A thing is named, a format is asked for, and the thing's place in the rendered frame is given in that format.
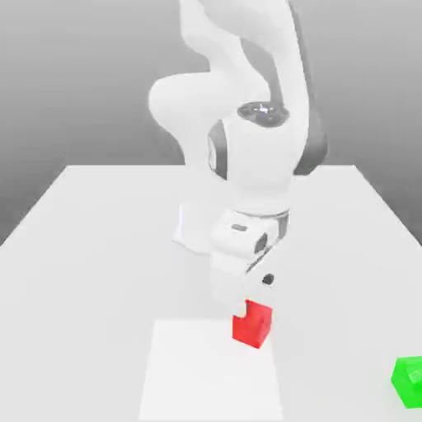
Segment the small green cube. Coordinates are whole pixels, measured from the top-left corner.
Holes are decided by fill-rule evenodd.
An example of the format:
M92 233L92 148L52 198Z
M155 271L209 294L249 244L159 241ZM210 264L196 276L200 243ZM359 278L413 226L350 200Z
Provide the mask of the small green cube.
M422 356L397 358L391 382L405 408L422 408Z

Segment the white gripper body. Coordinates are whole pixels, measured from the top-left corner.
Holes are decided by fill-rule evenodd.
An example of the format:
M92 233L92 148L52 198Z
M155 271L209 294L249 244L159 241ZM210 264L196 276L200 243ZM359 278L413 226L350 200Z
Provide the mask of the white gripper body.
M213 298L226 307L241 307L247 299L274 307L280 258L278 247L265 248L256 254L214 246L209 256Z

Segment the small red cube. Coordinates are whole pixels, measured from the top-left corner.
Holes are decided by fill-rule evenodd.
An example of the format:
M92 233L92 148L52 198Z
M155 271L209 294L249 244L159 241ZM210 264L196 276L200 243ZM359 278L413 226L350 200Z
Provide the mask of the small red cube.
M232 317L232 338L259 349L270 333L273 309L247 299L246 314Z

